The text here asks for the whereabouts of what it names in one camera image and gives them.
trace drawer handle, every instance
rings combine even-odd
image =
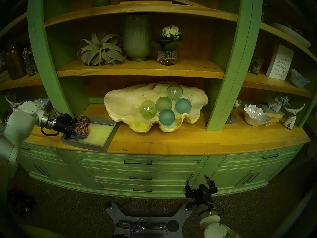
[[[41,167],[37,167],[36,164],[34,164],[35,168],[38,169],[39,172],[42,173],[42,175],[46,175],[46,173],[41,169]]]
[[[256,175],[255,175],[255,176],[254,176],[254,177],[253,177],[250,181],[248,180],[248,183],[252,182],[252,181],[253,181],[253,179],[254,179],[254,178],[256,178],[258,175],[259,175],[259,173],[258,173],[258,172],[256,172]]]
[[[137,191],[137,192],[152,192],[152,189],[150,189],[150,190],[138,190],[138,189],[134,189],[133,188],[133,191]]]
[[[131,165],[152,165],[151,163],[134,163],[134,162],[126,162],[126,160],[123,161],[124,164],[131,164]]]
[[[151,176],[151,178],[133,178],[129,175],[129,179],[134,179],[134,180],[152,180],[153,177]]]
[[[264,158],[264,156],[262,156],[262,159],[270,159],[270,158],[275,158],[275,157],[278,157],[279,155],[276,154],[275,156],[272,156],[272,157],[267,157],[267,158]]]
[[[252,173],[251,173],[251,176],[250,176],[247,180],[242,181],[242,184],[245,184],[247,181],[249,181],[249,179],[250,179],[251,177],[253,177],[253,174],[252,174]]]

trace floor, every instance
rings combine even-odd
[[[317,167],[307,159],[304,151],[303,148],[294,162],[274,177],[268,186],[214,197],[214,201],[225,208],[221,223],[243,238],[270,237],[317,180]],[[20,165],[15,182],[37,201],[32,210],[36,226],[69,238],[111,237],[114,224],[106,213],[106,201],[117,203],[125,215],[131,216],[172,216],[189,201],[132,199],[81,193],[32,179]],[[32,224],[31,218],[20,221]],[[183,235],[186,238],[198,238],[203,237],[203,231],[195,208],[184,224]]]

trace metal base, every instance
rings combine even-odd
[[[116,203],[114,202],[107,202],[105,204],[107,213],[114,221],[115,224],[118,224],[119,221],[131,221],[133,222],[136,218],[141,218],[147,223],[168,223],[171,220],[175,220],[179,224],[179,229],[176,232],[170,232],[168,229],[166,230],[153,230],[153,229],[146,229],[145,231],[141,232],[132,232],[133,237],[139,238],[183,238],[183,229],[182,226],[186,219],[191,215],[192,210],[186,210],[186,204],[182,205],[182,207],[178,210],[178,212],[172,217],[130,217],[125,216],[120,209],[117,207]],[[114,230],[114,235],[116,234],[124,234],[130,237],[130,230],[126,230],[124,228],[116,227]]]

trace brown bottle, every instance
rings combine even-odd
[[[6,57],[7,70],[12,80],[16,80],[20,77],[27,75],[25,70],[25,61],[19,44],[11,44],[8,48]]]

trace blue glass ball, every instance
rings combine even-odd
[[[191,102],[187,99],[179,99],[175,104],[175,110],[180,114],[189,113]]]
[[[158,119],[163,125],[170,125],[175,120],[175,113],[171,109],[164,109],[159,113]]]
[[[173,103],[170,98],[166,96],[162,96],[158,98],[156,101],[156,108],[158,112],[164,110],[164,109],[172,109]]]
[[[157,113],[156,105],[153,101],[142,102],[139,111],[144,118],[153,118]]]
[[[177,101],[182,98],[183,89],[177,84],[172,84],[167,88],[166,93],[167,97],[170,98],[172,101]]]

